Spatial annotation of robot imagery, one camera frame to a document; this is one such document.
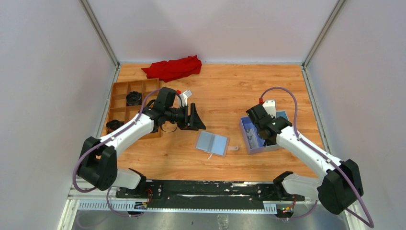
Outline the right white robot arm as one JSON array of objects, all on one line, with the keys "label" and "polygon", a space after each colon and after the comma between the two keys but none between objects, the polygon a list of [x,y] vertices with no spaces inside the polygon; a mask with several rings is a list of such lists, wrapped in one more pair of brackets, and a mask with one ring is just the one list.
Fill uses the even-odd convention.
[{"label": "right white robot arm", "polygon": [[319,201],[330,213],[338,215],[363,196],[360,170],[351,159],[343,161],[309,141],[293,123],[272,115],[266,103],[246,111],[257,135],[265,145],[278,145],[300,159],[315,178],[299,176],[291,171],[273,180],[273,193],[279,200],[299,195]]}]

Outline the blue plastic box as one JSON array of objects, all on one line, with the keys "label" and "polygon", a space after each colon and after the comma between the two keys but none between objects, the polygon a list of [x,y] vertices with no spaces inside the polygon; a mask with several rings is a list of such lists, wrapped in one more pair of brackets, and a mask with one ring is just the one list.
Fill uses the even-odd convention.
[{"label": "blue plastic box", "polygon": [[265,143],[265,140],[258,135],[257,129],[251,122],[247,111],[246,115],[240,118],[239,127],[248,155],[281,149],[278,144],[267,145]]}]

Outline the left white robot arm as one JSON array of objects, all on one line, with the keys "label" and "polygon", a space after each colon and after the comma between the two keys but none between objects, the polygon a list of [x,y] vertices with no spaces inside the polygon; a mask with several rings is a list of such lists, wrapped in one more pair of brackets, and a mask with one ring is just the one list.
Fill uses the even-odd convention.
[{"label": "left white robot arm", "polygon": [[147,185],[142,174],[117,166],[119,156],[132,144],[166,122],[176,124],[180,130],[205,130],[194,103],[188,103],[192,92],[162,87],[150,92],[143,99],[138,113],[115,131],[100,138],[89,137],[82,146],[72,182],[75,189],[85,193],[112,187],[127,188],[135,198],[146,194]]}]

